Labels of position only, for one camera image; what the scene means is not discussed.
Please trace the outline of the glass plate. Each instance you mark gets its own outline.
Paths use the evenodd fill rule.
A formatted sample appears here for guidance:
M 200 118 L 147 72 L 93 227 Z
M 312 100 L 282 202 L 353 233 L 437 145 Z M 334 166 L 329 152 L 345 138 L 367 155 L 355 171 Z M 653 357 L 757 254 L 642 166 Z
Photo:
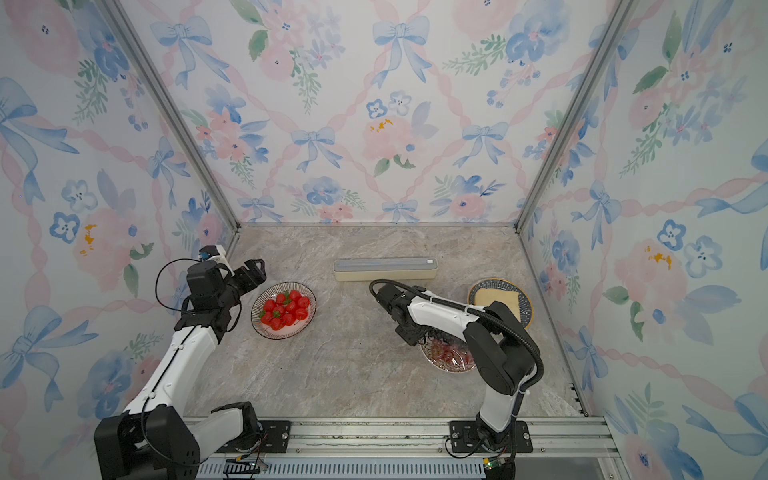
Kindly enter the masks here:
M 261 337 L 283 340 L 306 329 L 316 309 L 316 296 L 308 286 L 299 282 L 282 282 L 268 287 L 256 298 L 251 323 Z

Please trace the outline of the plastic wrap dispenser box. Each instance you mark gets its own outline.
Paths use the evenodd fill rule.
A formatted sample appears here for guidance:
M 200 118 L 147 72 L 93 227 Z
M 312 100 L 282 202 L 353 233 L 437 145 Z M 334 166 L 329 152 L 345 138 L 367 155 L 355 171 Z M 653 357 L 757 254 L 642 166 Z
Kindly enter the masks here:
M 428 257 L 339 259 L 333 266 L 334 277 L 339 282 L 431 280 L 437 271 L 438 262 Z

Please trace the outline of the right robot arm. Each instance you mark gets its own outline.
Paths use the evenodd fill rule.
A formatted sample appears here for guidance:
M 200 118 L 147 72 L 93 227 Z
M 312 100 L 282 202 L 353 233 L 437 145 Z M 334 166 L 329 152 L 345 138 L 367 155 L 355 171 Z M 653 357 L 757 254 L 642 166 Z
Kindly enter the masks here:
M 418 286 L 390 279 L 369 284 L 376 302 L 396 322 L 396 333 L 410 346 L 433 332 L 466 343 L 486 392 L 475 425 L 473 453 L 517 450 L 518 415 L 529 389 L 544 374 L 540 348 L 508 306 L 461 304 Z

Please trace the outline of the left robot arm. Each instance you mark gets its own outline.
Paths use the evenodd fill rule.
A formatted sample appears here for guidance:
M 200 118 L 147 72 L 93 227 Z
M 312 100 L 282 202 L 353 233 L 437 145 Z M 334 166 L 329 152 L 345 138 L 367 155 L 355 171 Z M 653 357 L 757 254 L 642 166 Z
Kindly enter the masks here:
M 156 371 L 122 413 L 100 421 L 94 433 L 104 479 L 194 479 L 221 447 L 258 449 L 265 429 L 248 401 L 215 408 L 188 426 L 182 418 L 204 364 L 237 324 L 231 311 L 267 279 L 265 263 L 251 259 L 231 269 L 222 255 L 187 270 L 171 344 Z

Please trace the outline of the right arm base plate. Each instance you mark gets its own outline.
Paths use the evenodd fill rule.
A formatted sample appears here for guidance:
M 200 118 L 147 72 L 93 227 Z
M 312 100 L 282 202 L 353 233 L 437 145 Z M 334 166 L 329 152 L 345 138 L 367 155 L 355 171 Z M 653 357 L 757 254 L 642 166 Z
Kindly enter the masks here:
M 478 420 L 450 421 L 447 441 L 450 452 L 456 455 L 532 453 L 534 450 L 528 425 L 523 421 L 516 421 L 502 433 L 482 426 Z

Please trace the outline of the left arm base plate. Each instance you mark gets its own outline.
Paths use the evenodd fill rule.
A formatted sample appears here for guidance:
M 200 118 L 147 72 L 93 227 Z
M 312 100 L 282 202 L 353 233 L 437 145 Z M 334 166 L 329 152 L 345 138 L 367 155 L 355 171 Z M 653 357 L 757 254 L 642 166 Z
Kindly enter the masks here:
M 220 454 L 279 453 L 288 450 L 292 422 L 289 420 L 261 420 L 263 431 L 260 435 L 235 439 L 220 447 Z

